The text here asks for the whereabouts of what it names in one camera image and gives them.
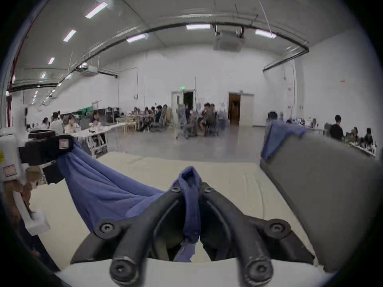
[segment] ceiling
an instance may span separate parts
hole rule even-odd
[[[86,14],[101,2],[108,6],[94,17],[86,18]],[[261,3],[273,32],[309,47],[356,25],[353,15],[340,0],[50,0],[24,41],[14,86],[37,82],[55,84],[89,55],[119,40],[122,40],[120,44],[98,54],[89,63],[105,67],[114,60],[146,50],[213,44],[214,40],[213,29],[188,31],[183,26],[150,33],[145,40],[134,43],[124,41],[126,37],[152,27],[177,22],[219,21],[268,30]],[[72,29],[77,32],[64,42],[64,37]],[[281,37],[268,39],[257,36],[250,29],[245,30],[244,38],[244,46],[277,55],[283,55],[292,45]],[[55,60],[48,65],[51,57]],[[45,78],[40,79],[43,72],[46,73]],[[57,96],[77,77],[78,74],[73,74],[71,79],[63,81],[60,87],[55,88],[54,95]],[[52,89],[40,88],[34,104],[40,105]],[[27,104],[32,103],[34,94],[35,89],[25,93]]]

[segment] gray floor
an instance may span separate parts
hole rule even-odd
[[[264,127],[230,127],[217,137],[183,136],[167,132],[108,134],[108,150],[171,160],[259,163]]]

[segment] warning sticker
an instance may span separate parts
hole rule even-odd
[[[5,174],[5,177],[16,175],[17,171],[16,171],[15,165],[9,165],[4,167],[4,174]]]
[[[69,139],[60,139],[59,149],[68,149],[68,148],[69,148]]]

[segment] gray cushion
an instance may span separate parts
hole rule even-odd
[[[339,270],[371,227],[383,198],[383,166],[316,133],[291,136],[261,168],[305,229],[318,261]]]

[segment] folded blue cloth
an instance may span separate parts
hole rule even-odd
[[[308,131],[308,129],[297,124],[288,124],[283,121],[271,122],[269,125],[269,132],[267,133],[261,152],[262,159],[269,160],[272,156],[274,156],[282,143],[290,135],[302,137],[306,131]]]
[[[57,164],[74,205],[89,231],[92,232],[101,219],[119,221],[140,215],[164,193],[91,158],[75,139],[73,145],[72,152],[60,156]],[[201,177],[194,167],[187,167],[172,184],[180,187],[186,205],[183,229],[185,239],[175,261],[190,261],[201,233],[198,206],[200,182]]]

